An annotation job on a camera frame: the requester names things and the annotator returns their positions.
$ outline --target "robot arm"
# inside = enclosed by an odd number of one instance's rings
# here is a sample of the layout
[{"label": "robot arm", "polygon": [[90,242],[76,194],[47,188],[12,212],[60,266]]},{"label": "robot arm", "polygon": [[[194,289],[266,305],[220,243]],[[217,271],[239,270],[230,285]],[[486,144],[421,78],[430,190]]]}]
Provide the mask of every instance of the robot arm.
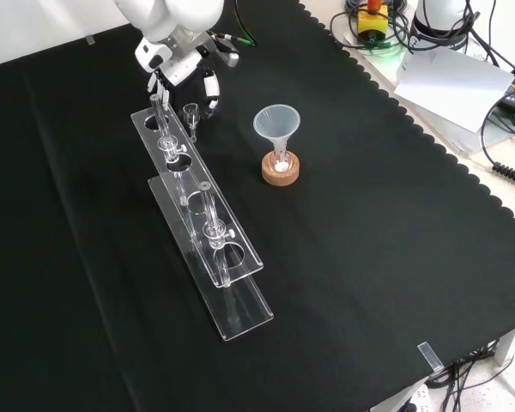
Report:
[{"label": "robot arm", "polygon": [[223,0],[114,0],[124,17],[145,39],[157,43],[176,26],[191,32],[212,28],[223,11]]},{"label": "robot arm", "polygon": [[[216,40],[206,31],[219,20],[223,0],[114,1],[131,25],[143,33],[136,58],[148,73],[153,73],[149,91],[157,85],[157,92],[168,96],[168,87],[175,88],[187,79],[201,64],[203,56],[215,49]],[[205,53],[203,45],[208,46]],[[214,71],[205,68],[203,81],[208,113],[213,113],[220,95]]]}]

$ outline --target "white funnel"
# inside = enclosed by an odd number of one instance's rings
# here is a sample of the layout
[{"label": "white funnel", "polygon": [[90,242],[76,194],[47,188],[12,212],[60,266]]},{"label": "white funnel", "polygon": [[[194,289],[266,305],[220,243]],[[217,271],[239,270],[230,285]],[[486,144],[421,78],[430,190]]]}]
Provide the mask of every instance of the white funnel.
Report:
[{"label": "white funnel", "polygon": [[286,143],[298,127],[300,127],[300,114],[291,106],[267,106],[254,118],[256,132],[275,146],[270,167],[276,172],[286,172],[292,166],[292,160],[286,153]]}]

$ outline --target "black tablecloth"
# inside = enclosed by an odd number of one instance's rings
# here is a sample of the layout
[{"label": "black tablecloth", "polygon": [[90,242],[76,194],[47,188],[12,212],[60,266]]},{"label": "black tablecloth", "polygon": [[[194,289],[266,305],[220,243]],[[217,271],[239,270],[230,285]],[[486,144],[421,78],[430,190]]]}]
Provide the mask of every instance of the black tablecloth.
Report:
[{"label": "black tablecloth", "polygon": [[[128,393],[141,411],[362,411],[431,372],[419,343],[447,364],[515,328],[512,213],[295,0],[240,8],[258,47],[241,47],[234,70],[215,64],[221,109],[197,146],[264,261],[254,278],[275,319],[233,342],[218,337],[147,186],[156,173],[130,120],[149,106],[140,34],[122,27],[0,68],[1,339],[30,328],[23,313],[65,322],[68,342],[38,328],[26,339],[45,342],[50,362],[76,351],[73,370],[97,379],[80,392],[95,388],[108,410]],[[238,32],[229,10],[217,30]],[[193,82],[176,103],[202,92]],[[289,143],[301,175],[286,188],[263,182],[270,144],[251,127],[274,103],[301,115]],[[84,274],[112,351],[92,330]],[[15,350],[32,353],[23,340]],[[65,388],[77,378],[49,372]]]}]

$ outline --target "green cable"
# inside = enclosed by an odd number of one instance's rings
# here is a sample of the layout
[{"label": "green cable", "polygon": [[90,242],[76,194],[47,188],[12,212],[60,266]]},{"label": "green cable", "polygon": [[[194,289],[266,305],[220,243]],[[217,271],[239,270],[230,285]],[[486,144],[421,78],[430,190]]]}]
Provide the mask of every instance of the green cable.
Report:
[{"label": "green cable", "polygon": [[249,45],[257,45],[256,40],[254,37],[250,34],[248,30],[246,30],[246,27],[244,27],[244,23],[242,22],[242,19],[240,18],[239,14],[239,0],[233,0],[234,1],[234,13],[237,16],[237,22],[239,23],[240,29],[243,31],[243,33],[246,36],[247,41]]}]

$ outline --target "acrylic test tube rack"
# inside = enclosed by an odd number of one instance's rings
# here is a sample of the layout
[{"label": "acrylic test tube rack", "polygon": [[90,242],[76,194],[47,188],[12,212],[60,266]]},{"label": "acrylic test tube rack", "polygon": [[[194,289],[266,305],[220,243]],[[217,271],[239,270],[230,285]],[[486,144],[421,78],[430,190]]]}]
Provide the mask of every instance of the acrylic test tube rack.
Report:
[{"label": "acrylic test tube rack", "polygon": [[173,109],[156,94],[151,103],[131,116],[159,172],[148,183],[228,341],[273,318],[251,278],[263,263]]}]

